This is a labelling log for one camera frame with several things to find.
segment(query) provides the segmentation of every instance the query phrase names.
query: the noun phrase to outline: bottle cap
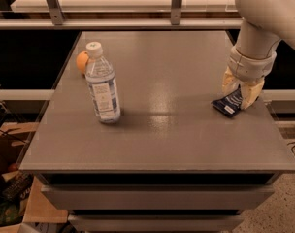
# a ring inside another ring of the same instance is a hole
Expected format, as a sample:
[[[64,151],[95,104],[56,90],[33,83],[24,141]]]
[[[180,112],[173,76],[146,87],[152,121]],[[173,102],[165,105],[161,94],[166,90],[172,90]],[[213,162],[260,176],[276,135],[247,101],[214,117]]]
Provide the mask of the bottle cap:
[[[89,56],[99,57],[103,54],[101,43],[91,42],[86,45],[86,50]]]

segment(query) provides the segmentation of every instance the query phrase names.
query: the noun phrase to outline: table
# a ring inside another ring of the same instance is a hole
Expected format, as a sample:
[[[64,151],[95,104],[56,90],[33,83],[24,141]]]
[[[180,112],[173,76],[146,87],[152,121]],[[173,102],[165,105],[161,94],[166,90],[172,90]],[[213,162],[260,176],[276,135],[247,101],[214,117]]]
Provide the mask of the table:
[[[90,41],[115,68],[116,125],[76,68]],[[78,230],[235,228],[295,158],[261,99],[234,119],[212,107],[231,47],[223,31],[83,32],[20,169]]]

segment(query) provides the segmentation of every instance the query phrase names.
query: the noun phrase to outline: floor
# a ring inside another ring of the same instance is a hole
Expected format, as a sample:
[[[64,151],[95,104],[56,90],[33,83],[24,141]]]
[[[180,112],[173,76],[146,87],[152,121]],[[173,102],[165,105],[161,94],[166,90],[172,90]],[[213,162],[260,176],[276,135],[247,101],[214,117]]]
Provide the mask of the floor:
[[[295,142],[295,120],[277,125],[288,144]],[[273,186],[275,193],[257,209],[244,211],[244,222],[230,233],[295,233],[295,174],[282,175]]]

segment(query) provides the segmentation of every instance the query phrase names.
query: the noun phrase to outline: bottle label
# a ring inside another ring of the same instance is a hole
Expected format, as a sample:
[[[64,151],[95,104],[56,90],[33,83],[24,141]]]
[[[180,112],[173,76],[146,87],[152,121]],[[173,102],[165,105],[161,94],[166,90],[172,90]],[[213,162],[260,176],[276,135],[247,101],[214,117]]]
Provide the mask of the bottle label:
[[[96,111],[101,119],[112,119],[118,109],[117,90],[115,78],[103,83],[93,83],[91,85],[95,102]]]

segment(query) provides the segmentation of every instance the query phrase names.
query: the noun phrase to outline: vertical metal post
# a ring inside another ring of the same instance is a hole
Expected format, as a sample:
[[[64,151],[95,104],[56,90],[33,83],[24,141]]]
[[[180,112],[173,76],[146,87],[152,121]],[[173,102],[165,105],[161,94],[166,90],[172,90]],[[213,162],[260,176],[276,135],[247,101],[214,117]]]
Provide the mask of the vertical metal post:
[[[58,0],[47,0],[51,21],[54,25],[62,25],[64,15],[61,11]]]
[[[171,24],[179,25],[181,17],[182,0],[171,0]]]

